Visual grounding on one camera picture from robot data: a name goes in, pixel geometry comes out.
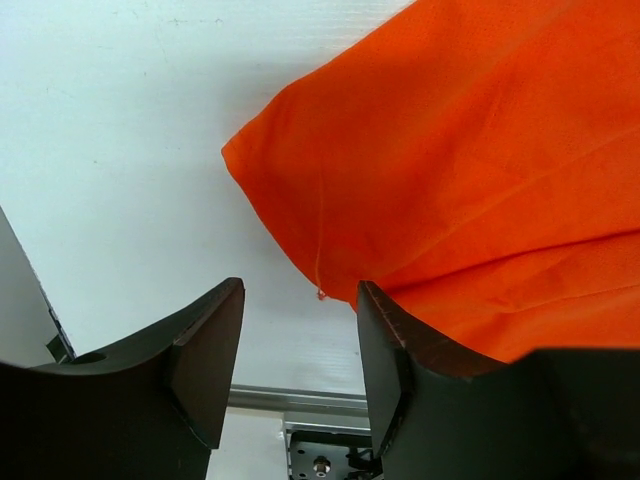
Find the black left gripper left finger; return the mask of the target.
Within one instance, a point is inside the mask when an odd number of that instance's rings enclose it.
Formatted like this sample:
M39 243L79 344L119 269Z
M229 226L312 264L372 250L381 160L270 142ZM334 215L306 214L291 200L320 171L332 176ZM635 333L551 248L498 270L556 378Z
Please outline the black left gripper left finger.
M1 367L5 479L202 479L221 440L245 288L70 362Z

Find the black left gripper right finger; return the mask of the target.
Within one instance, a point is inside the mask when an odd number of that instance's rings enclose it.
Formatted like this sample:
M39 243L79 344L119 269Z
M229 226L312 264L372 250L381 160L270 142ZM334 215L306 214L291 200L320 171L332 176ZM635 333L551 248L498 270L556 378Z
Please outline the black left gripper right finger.
M358 288L375 455L388 479L635 479L639 354L542 349L502 363Z

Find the orange t shirt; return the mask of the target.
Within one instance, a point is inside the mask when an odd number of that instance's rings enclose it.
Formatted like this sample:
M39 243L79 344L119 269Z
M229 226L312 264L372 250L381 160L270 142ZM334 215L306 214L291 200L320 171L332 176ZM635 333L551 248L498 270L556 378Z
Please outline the orange t shirt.
M639 343L635 1L416 1L222 155L321 296L501 361Z

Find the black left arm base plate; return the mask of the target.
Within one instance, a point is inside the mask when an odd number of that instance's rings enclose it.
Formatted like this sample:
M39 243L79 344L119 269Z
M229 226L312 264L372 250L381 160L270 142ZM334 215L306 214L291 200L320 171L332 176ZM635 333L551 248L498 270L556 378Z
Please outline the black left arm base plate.
M294 431L288 438L291 480L383 479L382 463L369 436Z

